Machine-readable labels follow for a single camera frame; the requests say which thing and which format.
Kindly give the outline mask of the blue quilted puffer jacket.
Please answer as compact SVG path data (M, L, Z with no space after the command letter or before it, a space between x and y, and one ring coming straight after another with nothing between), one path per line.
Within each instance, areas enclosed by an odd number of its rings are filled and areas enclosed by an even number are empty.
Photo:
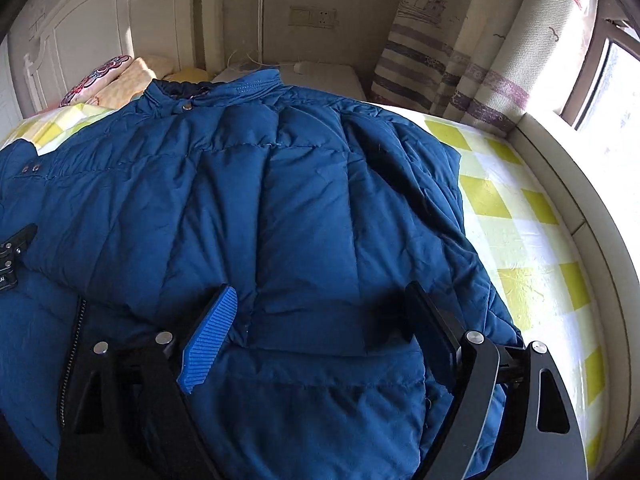
M155 81L56 150L1 153L1 235L36 235L1 295L1 411L55 475L94 346L238 310L186 400L227 479L408 479L451 398L404 290L496 344L518 328L466 238L459 154L411 120L276 70Z

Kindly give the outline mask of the yellow white checkered bed sheet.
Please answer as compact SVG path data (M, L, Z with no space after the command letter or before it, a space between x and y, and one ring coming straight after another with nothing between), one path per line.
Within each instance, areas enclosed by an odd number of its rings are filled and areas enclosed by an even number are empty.
M405 108L383 106L378 117L442 142L458 164L464 230L496 294L526 340L541 338L558 359L590 468L601 459L608 372L599 309L570 231L551 197L515 148L481 128ZM253 261L250 233L200 226L191 242L175 207L191 207L168 191L203 181L215 159L250 156L252 138L189 148L164 147L164 136L133 110L98 112L75 106L18 127L1 152L1 232L26 224L37 234L17 261L17 286L1 296L1 411L36 464L51 472L58 448L58 388L79 299L104 301L157 320L172 307L169 287L184 278L194 292L239 283ZM178 167L162 184L132 187L137 177ZM222 260L232 249L237 268Z

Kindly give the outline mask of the floral embroidered pillow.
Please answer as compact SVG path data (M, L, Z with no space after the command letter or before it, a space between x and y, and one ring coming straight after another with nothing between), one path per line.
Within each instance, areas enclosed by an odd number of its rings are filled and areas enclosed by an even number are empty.
M117 55L114 56L114 58L110 58L88 73L76 86L73 86L73 88L63 96L58 106L63 107L76 103L87 103L99 91L106 88L124 72L132 62L134 62L134 59L130 55Z

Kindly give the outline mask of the white window sill ledge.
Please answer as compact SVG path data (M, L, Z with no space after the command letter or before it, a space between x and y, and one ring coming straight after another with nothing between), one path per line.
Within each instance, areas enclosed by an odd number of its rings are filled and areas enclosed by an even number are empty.
M639 419L639 277L605 198L631 192L605 157L554 113L524 115L508 134L551 197L582 257L599 308L608 371L608 418L599 467L620 454Z

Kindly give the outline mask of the yellow pillow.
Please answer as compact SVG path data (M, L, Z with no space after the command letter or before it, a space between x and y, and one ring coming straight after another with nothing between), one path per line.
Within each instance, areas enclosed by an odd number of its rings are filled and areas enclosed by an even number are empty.
M164 81L170 82L190 82L190 84L199 84L200 82L209 82L212 77L206 70L196 67L188 67L178 72L169 74L164 77Z

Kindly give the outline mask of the white wooden headboard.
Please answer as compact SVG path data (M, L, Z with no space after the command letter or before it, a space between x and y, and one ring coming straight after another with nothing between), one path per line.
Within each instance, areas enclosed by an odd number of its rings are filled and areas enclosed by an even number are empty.
M8 61L24 117L61 101L115 55L169 58L175 70L220 73L224 0L26 0L9 29Z

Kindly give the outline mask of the white bedside table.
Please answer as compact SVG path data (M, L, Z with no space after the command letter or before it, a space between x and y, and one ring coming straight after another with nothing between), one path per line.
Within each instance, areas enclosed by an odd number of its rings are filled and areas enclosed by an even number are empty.
M344 96L358 101L367 99L354 69L348 65L314 62L288 62L276 65L258 65L253 62L232 64L214 77L213 82L230 82L258 70L274 68L281 80L290 86L311 88Z

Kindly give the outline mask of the striped patterned curtain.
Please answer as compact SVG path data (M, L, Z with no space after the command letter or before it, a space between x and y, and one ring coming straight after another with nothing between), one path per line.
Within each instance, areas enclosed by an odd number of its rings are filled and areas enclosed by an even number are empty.
M530 108L562 110L598 0L400 0L375 101L507 134Z

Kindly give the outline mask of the beige wall socket panel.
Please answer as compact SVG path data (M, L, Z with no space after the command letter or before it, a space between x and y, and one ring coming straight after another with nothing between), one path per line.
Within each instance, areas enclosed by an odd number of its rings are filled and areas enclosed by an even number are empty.
M291 6L288 26L334 29L337 26L337 10L314 6Z

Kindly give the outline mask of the window frame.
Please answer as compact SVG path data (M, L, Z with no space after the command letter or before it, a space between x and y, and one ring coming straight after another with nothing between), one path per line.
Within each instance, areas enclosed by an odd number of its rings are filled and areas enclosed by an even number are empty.
M618 0L598 0L596 20L582 68L561 117L577 130L587 116L603 79L612 47L639 59L639 32Z

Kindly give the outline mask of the white wall conduit strip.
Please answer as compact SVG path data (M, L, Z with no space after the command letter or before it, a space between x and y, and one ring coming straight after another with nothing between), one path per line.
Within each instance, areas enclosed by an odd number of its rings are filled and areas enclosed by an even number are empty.
M265 0L257 0L257 63L264 62Z

